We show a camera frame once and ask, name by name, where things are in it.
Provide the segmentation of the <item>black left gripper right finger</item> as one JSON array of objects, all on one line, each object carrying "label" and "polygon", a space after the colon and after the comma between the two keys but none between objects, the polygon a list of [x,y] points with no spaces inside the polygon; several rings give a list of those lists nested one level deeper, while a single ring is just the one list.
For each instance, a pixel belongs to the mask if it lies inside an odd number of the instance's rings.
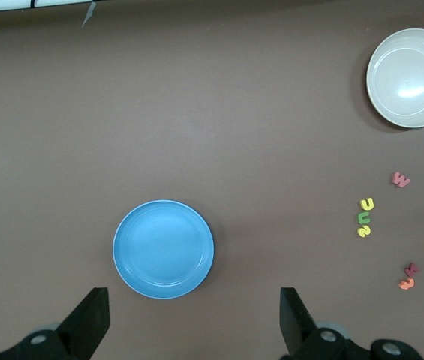
[{"label": "black left gripper right finger", "polygon": [[293,287],[280,292],[280,329],[288,354],[283,359],[421,359],[411,345],[399,340],[377,339],[364,349],[330,327],[319,327]]}]

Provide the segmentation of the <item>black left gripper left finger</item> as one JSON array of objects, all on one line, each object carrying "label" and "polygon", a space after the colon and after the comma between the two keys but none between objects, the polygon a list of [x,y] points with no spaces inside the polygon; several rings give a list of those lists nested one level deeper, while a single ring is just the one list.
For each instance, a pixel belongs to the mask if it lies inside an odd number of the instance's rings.
[{"label": "black left gripper left finger", "polygon": [[57,328],[32,332],[0,359],[90,359],[109,327],[108,289],[95,287]]}]

